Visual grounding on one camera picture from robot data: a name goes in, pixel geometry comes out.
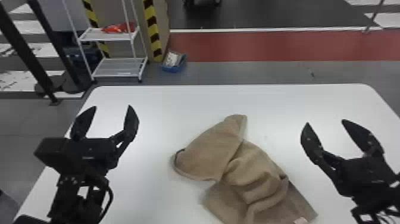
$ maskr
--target shelf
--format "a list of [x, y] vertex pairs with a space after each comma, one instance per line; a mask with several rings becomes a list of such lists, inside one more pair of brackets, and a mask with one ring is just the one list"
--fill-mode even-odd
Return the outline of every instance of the shelf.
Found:
[[86, 31], [79, 37], [79, 41], [130, 41], [138, 34], [139, 27], [135, 28], [134, 32], [129, 33], [105, 33], [101, 28], [87, 28]]
[[148, 58], [103, 58], [93, 77], [142, 77]]

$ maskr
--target white floor marking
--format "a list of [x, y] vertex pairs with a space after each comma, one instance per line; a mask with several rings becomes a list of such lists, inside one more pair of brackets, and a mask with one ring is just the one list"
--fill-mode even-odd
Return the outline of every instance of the white floor marking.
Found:
[[[28, 43], [30, 49], [39, 58], [58, 57], [58, 54], [51, 43]], [[14, 49], [10, 49], [11, 44], [0, 43], [0, 57], [17, 55]]]
[[15, 26], [21, 34], [44, 34], [42, 25], [37, 20], [17, 20]]
[[[372, 17], [372, 13], [366, 13], [367, 17]], [[379, 13], [375, 18], [375, 23], [384, 28], [399, 28], [400, 13]]]
[[[345, 0], [351, 5], [377, 5], [380, 0]], [[385, 0], [384, 5], [400, 5], [400, 0]]]
[[[46, 71], [48, 76], [60, 76], [61, 71]], [[8, 71], [0, 73], [0, 92], [34, 92], [36, 79], [30, 71]]]
[[28, 4], [23, 4], [20, 7], [12, 10], [10, 14], [24, 14], [24, 13], [33, 13], [32, 9]]
[[[371, 30], [381, 30], [381, 27], [371, 27]], [[303, 31], [346, 31], [365, 30], [365, 26], [344, 27], [285, 27], [285, 28], [238, 28], [238, 29], [171, 29], [171, 33], [240, 33], [240, 32], [303, 32]]]
[[66, 92], [55, 92], [54, 95], [55, 97], [59, 99], [76, 99], [76, 98], [81, 98], [85, 94], [85, 92], [80, 92], [78, 94], [68, 94]]

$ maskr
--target white metal shelf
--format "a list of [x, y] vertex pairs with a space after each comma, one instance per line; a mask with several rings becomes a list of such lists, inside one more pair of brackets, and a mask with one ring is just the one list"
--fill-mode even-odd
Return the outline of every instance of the white metal shelf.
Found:
[[[62, 4], [67, 13], [68, 21], [71, 24], [71, 28], [73, 30], [73, 34], [76, 38], [76, 41], [79, 46], [79, 50], [82, 54], [83, 61], [85, 62], [86, 69], [90, 74], [90, 78], [94, 80], [95, 77], [138, 77], [139, 81], [142, 81], [142, 74], [148, 62], [148, 55], [146, 51], [145, 41], [143, 39], [143, 33], [140, 30], [140, 26], [137, 25], [135, 27], [134, 32], [130, 33], [106, 33], [101, 30], [101, 28], [91, 27], [89, 20], [87, 20], [88, 29], [83, 32], [82, 35], [78, 36], [77, 30], [75, 28], [74, 22], [72, 20], [70, 11], [68, 9], [68, 5], [66, 4], [67, 0], [61, 0]], [[126, 1], [130, 2], [130, 6], [132, 7], [134, 20], [129, 19], [127, 9], [126, 9]], [[133, 0], [121, 0], [121, 6], [125, 17], [126, 26], [129, 28], [130, 22], [138, 22], [138, 15], [136, 14], [135, 5]], [[135, 51], [135, 38], [140, 35], [140, 40], [142, 43], [143, 50], [145, 52], [145, 57], [137, 57]], [[93, 71], [90, 67], [88, 59], [86, 58], [85, 51], [82, 46], [82, 42], [95, 41], [97, 44], [101, 41], [129, 41], [130, 47], [132, 49], [133, 58], [106, 58], [103, 51], [101, 54], [103, 59], [97, 65], [96, 69]]]
[[131, 39], [135, 39], [138, 32], [139, 27], [136, 27], [135, 31], [131, 33], [106, 33], [101, 28], [89, 27], [80, 35], [79, 41], [130, 41]]
[[94, 77], [141, 77], [148, 57], [145, 58], [103, 58]]

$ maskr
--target beige towel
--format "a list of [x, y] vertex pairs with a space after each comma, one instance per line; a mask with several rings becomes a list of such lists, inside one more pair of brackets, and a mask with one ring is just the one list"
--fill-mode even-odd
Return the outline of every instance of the beige towel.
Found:
[[304, 223], [313, 208], [285, 173], [243, 140], [246, 116], [232, 115], [177, 152], [174, 169], [194, 180], [215, 180], [205, 207], [226, 224]]

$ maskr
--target red floor stripe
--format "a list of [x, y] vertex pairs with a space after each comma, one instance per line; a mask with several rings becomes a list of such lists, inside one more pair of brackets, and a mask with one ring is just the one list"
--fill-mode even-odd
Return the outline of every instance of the red floor stripe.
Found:
[[400, 30], [172, 33], [170, 48], [189, 61], [398, 61]]

